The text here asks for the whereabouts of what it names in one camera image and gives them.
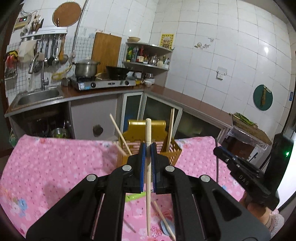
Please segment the person's right hand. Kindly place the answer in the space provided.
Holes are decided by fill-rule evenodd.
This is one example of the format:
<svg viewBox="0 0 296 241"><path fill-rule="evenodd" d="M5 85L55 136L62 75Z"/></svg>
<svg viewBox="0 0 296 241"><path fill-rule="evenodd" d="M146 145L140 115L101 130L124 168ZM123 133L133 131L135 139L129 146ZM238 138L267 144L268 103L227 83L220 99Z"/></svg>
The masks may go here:
<svg viewBox="0 0 296 241"><path fill-rule="evenodd" d="M284 217L278 211L271 211L257 203L247 202L248 194L245 191L239 203L252 213L263 225L265 225L273 238L285 223Z"/></svg>

